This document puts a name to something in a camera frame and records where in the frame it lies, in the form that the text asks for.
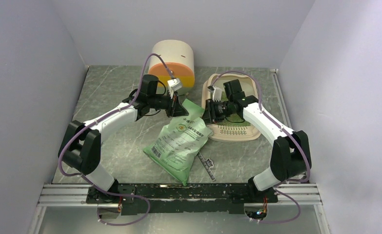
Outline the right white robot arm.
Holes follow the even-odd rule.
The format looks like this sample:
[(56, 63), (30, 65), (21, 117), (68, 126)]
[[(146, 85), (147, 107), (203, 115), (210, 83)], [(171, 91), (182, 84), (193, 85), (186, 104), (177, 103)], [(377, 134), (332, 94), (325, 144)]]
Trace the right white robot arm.
[(248, 181), (251, 186), (247, 196), (251, 201), (260, 201), (267, 189), (285, 181), (297, 181), (295, 177), (302, 173), (308, 180), (312, 166), (308, 136), (304, 131), (294, 131), (278, 121), (257, 97), (245, 94), (237, 79), (224, 83), (222, 89), (214, 85), (207, 89), (212, 97), (205, 101), (202, 116), (205, 124), (217, 124), (236, 114), (254, 126), (272, 146), (268, 167)]

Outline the green litter bag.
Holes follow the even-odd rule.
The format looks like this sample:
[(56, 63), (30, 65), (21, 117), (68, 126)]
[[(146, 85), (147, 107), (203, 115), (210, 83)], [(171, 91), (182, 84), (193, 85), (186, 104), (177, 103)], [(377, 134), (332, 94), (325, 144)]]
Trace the green litter bag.
[(213, 131), (201, 118), (202, 107), (188, 99), (182, 105), (188, 115), (172, 118), (163, 126), (157, 139), (142, 151), (185, 186), (196, 155)]

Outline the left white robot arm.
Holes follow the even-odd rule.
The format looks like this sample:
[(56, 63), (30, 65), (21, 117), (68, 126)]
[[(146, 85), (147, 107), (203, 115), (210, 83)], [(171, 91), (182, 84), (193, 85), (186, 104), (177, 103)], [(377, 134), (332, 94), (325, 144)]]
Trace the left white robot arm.
[(179, 101), (180, 79), (170, 78), (163, 85), (164, 92), (157, 94), (160, 84), (163, 82), (157, 76), (143, 75), (139, 87), (112, 110), (86, 122), (74, 120), (68, 124), (59, 149), (58, 169), (68, 177), (71, 174), (62, 165), (75, 169), (75, 176), (96, 186), (94, 198), (100, 203), (111, 203), (121, 196), (117, 179), (101, 165), (103, 142), (125, 125), (149, 115), (150, 110), (164, 110), (168, 117), (188, 115)]

